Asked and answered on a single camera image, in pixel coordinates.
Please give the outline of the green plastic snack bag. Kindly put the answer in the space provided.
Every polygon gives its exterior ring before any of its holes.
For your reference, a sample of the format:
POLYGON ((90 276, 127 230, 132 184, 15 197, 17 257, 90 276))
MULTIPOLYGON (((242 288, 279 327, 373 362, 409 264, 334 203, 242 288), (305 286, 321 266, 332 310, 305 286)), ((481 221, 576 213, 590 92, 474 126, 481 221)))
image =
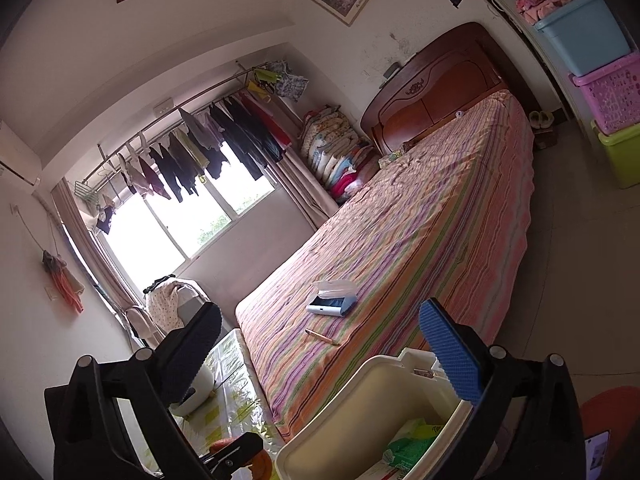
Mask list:
POLYGON ((423 418, 408 420, 386 446, 382 460, 387 466, 408 472, 434 443, 444 426, 423 418))

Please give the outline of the cream plastic trash bin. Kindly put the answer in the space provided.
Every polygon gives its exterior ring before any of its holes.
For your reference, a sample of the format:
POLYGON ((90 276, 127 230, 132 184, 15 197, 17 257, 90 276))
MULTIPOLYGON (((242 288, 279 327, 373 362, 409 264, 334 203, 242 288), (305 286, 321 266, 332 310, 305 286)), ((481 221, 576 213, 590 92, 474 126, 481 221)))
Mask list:
POLYGON ((434 353, 405 348, 374 356, 288 442, 274 460, 282 479, 357 479, 383 458, 400 427, 422 418, 442 426, 435 442, 406 477, 428 479, 472 413, 458 398, 434 353))

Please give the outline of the white desktop organizer box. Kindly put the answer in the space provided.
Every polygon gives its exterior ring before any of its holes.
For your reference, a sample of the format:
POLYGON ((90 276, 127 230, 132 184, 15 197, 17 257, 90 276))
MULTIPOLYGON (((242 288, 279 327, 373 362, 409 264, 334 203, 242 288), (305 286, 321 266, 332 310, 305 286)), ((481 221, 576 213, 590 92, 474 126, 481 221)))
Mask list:
POLYGON ((179 403, 171 404, 169 411, 175 416, 185 418, 199 408, 215 389, 215 377, 209 367, 203 365, 195 375, 186 395, 179 403))

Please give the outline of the checkered yellow plastic tablecloth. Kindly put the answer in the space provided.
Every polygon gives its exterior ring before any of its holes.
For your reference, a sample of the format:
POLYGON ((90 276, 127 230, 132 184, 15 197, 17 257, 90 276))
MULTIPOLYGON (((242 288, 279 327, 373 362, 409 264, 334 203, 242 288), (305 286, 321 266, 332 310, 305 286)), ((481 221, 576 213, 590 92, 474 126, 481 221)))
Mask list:
POLYGON ((250 431, 262 437, 266 453, 274 460, 284 441, 274 426, 241 331, 235 328, 223 336, 205 365, 214 375, 215 387, 194 412, 176 418, 186 440, 198 455, 204 455, 215 442, 250 431))

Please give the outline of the white cabinet with dotted cloth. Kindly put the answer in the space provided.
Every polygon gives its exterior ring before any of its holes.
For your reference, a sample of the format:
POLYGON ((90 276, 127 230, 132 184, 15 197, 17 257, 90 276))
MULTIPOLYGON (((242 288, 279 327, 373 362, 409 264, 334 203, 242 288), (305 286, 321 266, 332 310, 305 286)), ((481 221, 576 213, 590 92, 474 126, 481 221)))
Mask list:
POLYGON ((183 280, 174 274, 158 278, 142 292, 146 310, 164 334, 186 326, 201 306, 209 302, 196 281, 183 280))

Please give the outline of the yellow pencil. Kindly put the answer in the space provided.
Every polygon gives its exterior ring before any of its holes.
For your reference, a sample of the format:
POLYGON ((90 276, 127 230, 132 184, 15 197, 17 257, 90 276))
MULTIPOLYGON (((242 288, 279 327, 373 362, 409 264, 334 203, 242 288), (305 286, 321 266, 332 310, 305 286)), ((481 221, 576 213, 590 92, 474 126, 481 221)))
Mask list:
POLYGON ((334 339, 332 339, 332 338, 330 338, 330 337, 328 337, 326 335, 323 335, 323 334, 320 334, 318 332, 315 332, 314 330, 310 330, 309 328, 305 328, 304 332, 307 335, 311 336, 312 338, 317 339, 318 341, 322 341, 325 344, 330 344, 331 346, 337 346, 337 347, 340 345, 340 343, 337 342, 336 340, 334 340, 334 339))

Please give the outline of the striped colourful bed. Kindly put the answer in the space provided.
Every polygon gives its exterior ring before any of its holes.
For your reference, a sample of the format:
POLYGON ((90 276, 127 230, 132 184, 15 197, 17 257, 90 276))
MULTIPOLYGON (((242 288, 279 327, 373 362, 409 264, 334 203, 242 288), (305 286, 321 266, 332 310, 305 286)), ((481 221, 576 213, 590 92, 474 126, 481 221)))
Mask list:
POLYGON ((533 140, 516 97, 491 94, 381 169, 236 306, 282 438, 371 356, 425 348, 418 317, 428 298, 495 340, 527 248, 533 140), (312 285, 338 280, 358 289, 344 318, 307 312, 312 285))

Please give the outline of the blue grey pencil case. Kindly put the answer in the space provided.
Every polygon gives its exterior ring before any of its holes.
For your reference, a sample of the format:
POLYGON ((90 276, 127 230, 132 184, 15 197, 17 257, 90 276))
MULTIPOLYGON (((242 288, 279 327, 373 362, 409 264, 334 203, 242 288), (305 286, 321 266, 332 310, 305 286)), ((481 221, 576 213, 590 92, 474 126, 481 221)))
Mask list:
POLYGON ((315 315, 344 318, 356 304, 357 286, 350 281, 320 281, 312 285, 305 308, 315 315))

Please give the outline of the red round stool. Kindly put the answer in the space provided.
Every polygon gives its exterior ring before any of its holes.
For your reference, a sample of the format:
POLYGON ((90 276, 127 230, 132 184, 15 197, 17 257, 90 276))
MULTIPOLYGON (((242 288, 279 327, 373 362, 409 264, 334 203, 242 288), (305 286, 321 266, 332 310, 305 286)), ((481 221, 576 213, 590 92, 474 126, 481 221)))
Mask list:
POLYGON ((639 388, 603 391, 580 407, 587 479, 637 479, 639 474, 639 388))

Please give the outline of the stack of folded quilts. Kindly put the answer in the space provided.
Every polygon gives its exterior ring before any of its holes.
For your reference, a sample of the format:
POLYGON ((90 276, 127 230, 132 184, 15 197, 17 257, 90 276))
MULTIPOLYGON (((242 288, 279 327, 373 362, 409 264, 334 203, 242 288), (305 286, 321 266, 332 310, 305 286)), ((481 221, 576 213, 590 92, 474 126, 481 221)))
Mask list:
POLYGON ((338 106, 325 106, 305 115, 299 148, 310 171, 339 205, 350 200, 380 170, 380 152, 338 106))

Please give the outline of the white air conditioner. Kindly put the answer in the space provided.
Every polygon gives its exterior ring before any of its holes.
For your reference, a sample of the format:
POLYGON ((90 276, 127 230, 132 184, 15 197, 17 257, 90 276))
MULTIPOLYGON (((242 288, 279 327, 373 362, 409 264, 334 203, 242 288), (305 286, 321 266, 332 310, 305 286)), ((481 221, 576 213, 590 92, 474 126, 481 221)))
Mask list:
POLYGON ((0 130, 1 175, 11 178, 32 192, 40 183, 42 171, 38 155, 6 124, 0 130))

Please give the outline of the green plastic storage box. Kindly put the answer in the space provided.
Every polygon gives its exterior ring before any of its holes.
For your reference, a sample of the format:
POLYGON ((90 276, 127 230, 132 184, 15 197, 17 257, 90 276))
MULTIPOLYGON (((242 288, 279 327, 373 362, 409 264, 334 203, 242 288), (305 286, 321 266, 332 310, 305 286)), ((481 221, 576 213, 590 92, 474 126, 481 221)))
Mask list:
POLYGON ((618 186, 637 185, 640 182, 640 124, 604 134, 593 120, 591 128, 604 149, 618 186))

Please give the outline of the wooden bed headboard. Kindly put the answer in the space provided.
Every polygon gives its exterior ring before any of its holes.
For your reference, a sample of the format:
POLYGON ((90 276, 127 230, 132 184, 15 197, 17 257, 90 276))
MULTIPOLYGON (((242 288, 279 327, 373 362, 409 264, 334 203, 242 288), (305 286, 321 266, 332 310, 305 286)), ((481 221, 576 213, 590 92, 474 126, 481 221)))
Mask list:
POLYGON ((459 25, 413 55, 386 81, 363 113, 360 126, 381 154, 390 154, 491 93, 512 89, 516 73, 483 25, 459 25))

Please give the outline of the purple plastic basket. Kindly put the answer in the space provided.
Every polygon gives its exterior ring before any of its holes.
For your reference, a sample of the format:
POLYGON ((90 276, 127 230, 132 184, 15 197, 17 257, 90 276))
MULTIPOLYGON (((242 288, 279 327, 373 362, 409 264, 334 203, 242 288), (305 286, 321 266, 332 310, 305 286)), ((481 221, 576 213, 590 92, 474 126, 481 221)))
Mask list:
POLYGON ((570 75, 606 136, 638 124, 639 70, 639 52, 634 51, 584 76, 570 75))

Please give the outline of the hanging clothes on rail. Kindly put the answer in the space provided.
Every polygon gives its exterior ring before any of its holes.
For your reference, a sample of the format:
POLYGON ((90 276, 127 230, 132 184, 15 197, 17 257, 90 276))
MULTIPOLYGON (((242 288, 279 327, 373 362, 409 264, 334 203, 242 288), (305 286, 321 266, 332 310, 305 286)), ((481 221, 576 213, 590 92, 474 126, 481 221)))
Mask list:
POLYGON ((265 112, 246 93, 237 91, 208 103, 194 113, 182 105, 172 109, 180 120, 149 140, 137 133, 140 146, 128 157, 114 151, 118 164, 112 174, 121 174, 129 191, 141 197, 158 195, 177 202, 198 192, 196 184, 217 180, 228 158, 226 146, 250 177, 259 180, 265 170, 286 162, 290 146, 277 136, 262 118, 265 112))

